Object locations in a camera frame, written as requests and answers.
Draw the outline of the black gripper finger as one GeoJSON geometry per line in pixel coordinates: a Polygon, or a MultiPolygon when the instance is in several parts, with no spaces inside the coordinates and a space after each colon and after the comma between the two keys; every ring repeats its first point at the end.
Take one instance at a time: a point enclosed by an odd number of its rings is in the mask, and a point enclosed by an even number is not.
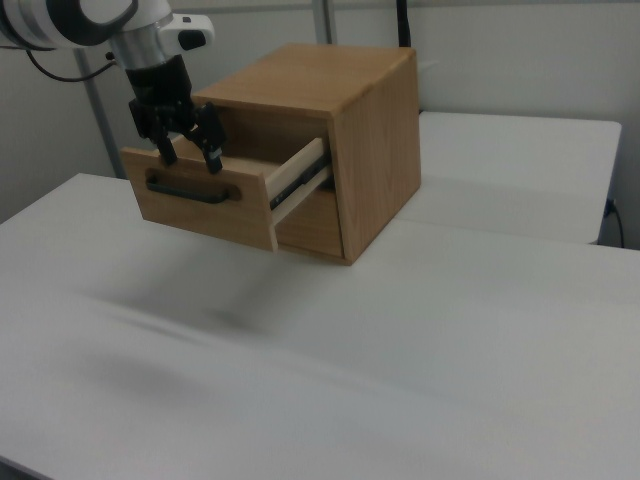
{"type": "Polygon", "coordinates": [[[223,168],[222,146],[226,133],[214,105],[207,102],[193,110],[193,127],[185,138],[196,145],[204,158],[210,174],[217,174],[223,168]]]}
{"type": "Polygon", "coordinates": [[[155,108],[143,105],[139,101],[130,101],[129,110],[139,137],[156,146],[166,166],[174,164],[177,155],[169,139],[168,130],[155,108]]]}

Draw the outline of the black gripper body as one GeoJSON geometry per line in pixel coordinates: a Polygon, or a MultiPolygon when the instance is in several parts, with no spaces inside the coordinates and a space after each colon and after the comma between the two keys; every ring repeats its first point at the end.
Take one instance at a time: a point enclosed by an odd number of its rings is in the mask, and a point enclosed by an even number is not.
{"type": "Polygon", "coordinates": [[[192,84],[183,57],[173,56],[161,64],[125,71],[135,99],[143,105],[174,105],[191,102],[192,84]]]}

